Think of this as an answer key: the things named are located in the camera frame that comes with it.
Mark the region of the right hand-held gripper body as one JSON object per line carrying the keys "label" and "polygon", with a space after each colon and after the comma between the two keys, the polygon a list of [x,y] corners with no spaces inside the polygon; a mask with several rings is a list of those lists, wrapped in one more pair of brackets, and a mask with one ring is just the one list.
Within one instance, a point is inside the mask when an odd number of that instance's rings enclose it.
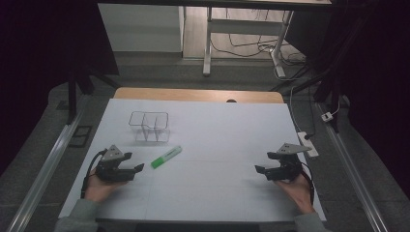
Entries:
{"label": "right hand-held gripper body", "polygon": [[279,167],[266,168],[269,174],[265,175],[268,181],[289,180],[293,181],[303,172],[302,163],[298,158],[298,154],[308,151],[308,147],[284,143],[276,152],[281,154],[280,159],[275,159],[279,162]]}

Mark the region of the black metal stand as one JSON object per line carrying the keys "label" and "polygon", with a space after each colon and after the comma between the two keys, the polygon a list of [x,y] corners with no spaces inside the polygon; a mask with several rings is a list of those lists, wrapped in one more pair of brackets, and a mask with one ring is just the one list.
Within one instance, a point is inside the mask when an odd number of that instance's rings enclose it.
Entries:
{"label": "black metal stand", "polygon": [[85,95],[92,95],[95,91],[94,84],[91,77],[94,76],[105,84],[117,90],[121,85],[110,78],[107,74],[97,71],[91,67],[75,67],[68,75],[68,89],[69,89],[69,116],[68,125],[71,125],[74,118],[77,116],[79,109],[77,108],[76,89]]}

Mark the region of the silver metal floor rail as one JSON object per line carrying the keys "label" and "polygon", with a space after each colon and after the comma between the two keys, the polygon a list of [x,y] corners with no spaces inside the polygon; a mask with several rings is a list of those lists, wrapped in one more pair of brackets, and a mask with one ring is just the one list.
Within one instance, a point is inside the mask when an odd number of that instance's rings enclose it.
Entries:
{"label": "silver metal floor rail", "polygon": [[349,151],[347,150],[343,139],[329,123],[325,123],[326,131],[331,138],[337,155],[342,163],[342,166],[348,176],[349,181],[360,201],[366,217],[374,232],[389,232],[386,221],[383,219],[380,210],[378,209],[373,197],[367,190],[365,182],[359,173],[355,162],[352,160]]}
{"label": "silver metal floor rail", "polygon": [[12,222],[6,232],[24,232],[32,215],[34,214],[43,194],[53,176],[61,158],[63,157],[74,131],[76,130],[91,97],[82,95],[77,102],[77,113],[73,120],[63,127],[60,135],[48,154],[44,165],[34,180],[31,188],[23,199]]}

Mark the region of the person's left hand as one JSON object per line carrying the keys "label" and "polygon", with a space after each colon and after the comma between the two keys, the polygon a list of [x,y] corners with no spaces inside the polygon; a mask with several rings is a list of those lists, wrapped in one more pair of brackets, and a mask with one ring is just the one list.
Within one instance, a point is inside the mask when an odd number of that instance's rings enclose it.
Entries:
{"label": "person's left hand", "polygon": [[102,203],[114,190],[125,184],[126,182],[104,182],[95,174],[95,170],[92,170],[88,175],[84,198],[93,202]]}

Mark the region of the white metal desk frame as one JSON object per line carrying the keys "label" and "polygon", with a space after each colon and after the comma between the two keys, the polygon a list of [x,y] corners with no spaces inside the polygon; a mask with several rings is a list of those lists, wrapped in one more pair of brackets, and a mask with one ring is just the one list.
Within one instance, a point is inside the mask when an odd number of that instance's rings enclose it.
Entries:
{"label": "white metal desk frame", "polygon": [[211,37],[213,34],[240,34],[240,35],[260,35],[260,36],[276,36],[278,38],[274,48],[269,49],[269,54],[273,61],[276,75],[280,79],[285,78],[279,53],[283,44],[288,26],[290,24],[292,11],[283,13],[283,20],[276,21],[255,21],[255,20],[239,20],[239,19],[219,19],[213,18],[213,8],[207,8],[207,28],[206,28],[206,43],[204,50],[203,75],[209,76],[211,73]]}

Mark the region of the dark curtain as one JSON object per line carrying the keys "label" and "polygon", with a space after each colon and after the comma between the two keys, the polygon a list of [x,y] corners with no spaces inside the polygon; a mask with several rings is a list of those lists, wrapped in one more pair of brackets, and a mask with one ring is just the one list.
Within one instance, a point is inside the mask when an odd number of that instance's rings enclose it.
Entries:
{"label": "dark curtain", "polygon": [[334,0],[327,12],[297,11],[287,40],[322,72],[349,34],[353,43],[318,94],[350,100],[350,124],[410,198],[410,0]]}
{"label": "dark curtain", "polygon": [[43,115],[48,93],[70,79],[116,74],[100,0],[0,0],[0,175]]}

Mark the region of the person's right hand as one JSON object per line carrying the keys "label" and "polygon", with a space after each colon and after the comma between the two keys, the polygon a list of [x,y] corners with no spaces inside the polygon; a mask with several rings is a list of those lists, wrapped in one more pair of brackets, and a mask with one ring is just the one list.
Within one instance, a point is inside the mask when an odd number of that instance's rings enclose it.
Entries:
{"label": "person's right hand", "polygon": [[302,214],[315,212],[310,201],[308,180],[302,174],[291,182],[286,183],[284,181],[275,181],[275,184],[288,195]]}

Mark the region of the white table cover sheet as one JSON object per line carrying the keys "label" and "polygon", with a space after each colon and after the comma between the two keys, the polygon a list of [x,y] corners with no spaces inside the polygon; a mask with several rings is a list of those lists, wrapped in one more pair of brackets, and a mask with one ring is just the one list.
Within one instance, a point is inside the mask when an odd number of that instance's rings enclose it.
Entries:
{"label": "white table cover sheet", "polygon": [[[134,111],[166,112],[165,144],[137,142],[129,126]],[[298,210],[255,165],[276,167],[268,152],[298,141],[284,103],[109,101],[85,162],[116,145],[144,163],[133,181],[99,207],[100,219],[183,222],[290,221]],[[182,152],[154,169],[151,162],[176,146]]]}

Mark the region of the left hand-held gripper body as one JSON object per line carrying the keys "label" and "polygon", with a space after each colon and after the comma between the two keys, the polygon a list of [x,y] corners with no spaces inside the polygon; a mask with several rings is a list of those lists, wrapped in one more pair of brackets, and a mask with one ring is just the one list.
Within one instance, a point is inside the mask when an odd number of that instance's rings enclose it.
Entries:
{"label": "left hand-held gripper body", "polygon": [[104,182],[127,182],[132,181],[134,173],[128,169],[120,169],[123,160],[123,152],[116,145],[111,145],[102,155],[97,167],[96,175]]}

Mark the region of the black rectangular floor frame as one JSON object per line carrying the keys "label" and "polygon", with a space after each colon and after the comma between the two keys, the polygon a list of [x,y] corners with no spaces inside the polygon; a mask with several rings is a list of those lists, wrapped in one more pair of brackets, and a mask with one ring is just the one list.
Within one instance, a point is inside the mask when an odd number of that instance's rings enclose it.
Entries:
{"label": "black rectangular floor frame", "polygon": [[71,138],[69,146],[72,148],[84,148],[91,135],[92,126],[78,126]]}

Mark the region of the white power strip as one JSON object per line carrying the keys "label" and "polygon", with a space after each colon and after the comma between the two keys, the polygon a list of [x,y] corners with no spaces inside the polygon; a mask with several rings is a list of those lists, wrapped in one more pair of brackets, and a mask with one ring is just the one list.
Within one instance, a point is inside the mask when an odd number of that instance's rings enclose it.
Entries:
{"label": "white power strip", "polygon": [[308,138],[308,134],[304,131],[298,132],[297,133],[300,142],[303,146],[308,147],[308,151],[307,154],[310,158],[316,158],[319,156],[316,148],[314,147],[313,143],[310,141],[310,139]]}

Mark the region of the green highlighter pen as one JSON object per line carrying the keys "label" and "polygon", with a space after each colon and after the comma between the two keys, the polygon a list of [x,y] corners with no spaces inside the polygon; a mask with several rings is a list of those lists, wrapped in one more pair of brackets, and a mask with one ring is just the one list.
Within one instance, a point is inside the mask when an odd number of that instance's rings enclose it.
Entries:
{"label": "green highlighter pen", "polygon": [[176,146],[172,148],[171,150],[167,151],[165,154],[162,156],[158,157],[157,159],[153,160],[151,162],[151,166],[156,169],[168,160],[172,159],[176,155],[180,154],[182,152],[182,147],[181,146]]}

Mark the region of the clear plastic divided organizer box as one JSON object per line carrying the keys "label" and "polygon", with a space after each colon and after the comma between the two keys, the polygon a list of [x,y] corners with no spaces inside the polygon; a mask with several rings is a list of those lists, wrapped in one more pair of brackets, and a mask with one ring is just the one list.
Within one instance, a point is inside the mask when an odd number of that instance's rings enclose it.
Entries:
{"label": "clear plastic divided organizer box", "polygon": [[170,129],[166,112],[134,111],[129,126],[137,142],[165,143],[169,139]]}

